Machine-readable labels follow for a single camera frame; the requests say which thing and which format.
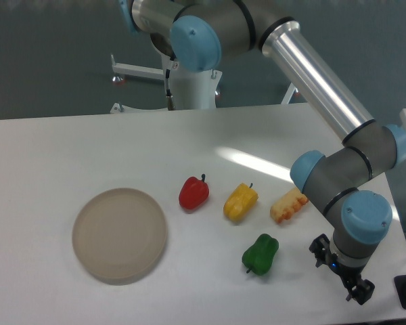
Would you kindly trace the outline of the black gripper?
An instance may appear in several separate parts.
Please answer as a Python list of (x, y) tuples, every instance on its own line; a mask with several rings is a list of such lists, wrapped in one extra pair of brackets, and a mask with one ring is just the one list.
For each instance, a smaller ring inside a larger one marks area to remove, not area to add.
[(330, 244), (328, 237), (321, 234), (309, 246), (309, 251), (314, 254), (315, 267), (327, 265), (341, 279), (348, 291), (346, 301), (354, 300), (359, 305), (369, 301), (374, 293), (375, 285), (362, 278), (362, 271), (368, 258), (356, 259), (342, 253), (336, 246)]

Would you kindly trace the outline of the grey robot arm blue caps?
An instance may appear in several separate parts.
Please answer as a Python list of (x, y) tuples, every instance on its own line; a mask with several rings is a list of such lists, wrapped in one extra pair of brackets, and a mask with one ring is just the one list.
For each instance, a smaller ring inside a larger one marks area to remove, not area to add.
[(342, 141), (330, 156), (300, 156), (295, 186), (334, 227), (310, 245), (317, 265), (328, 266), (348, 299), (367, 302), (374, 284), (361, 272), (387, 234), (392, 210), (381, 195), (361, 189), (406, 160), (406, 131), (382, 126), (302, 36), (300, 24), (274, 1), (120, 1), (132, 33), (151, 36), (164, 56), (169, 110), (215, 106), (216, 69), (224, 59), (257, 49), (272, 59)]

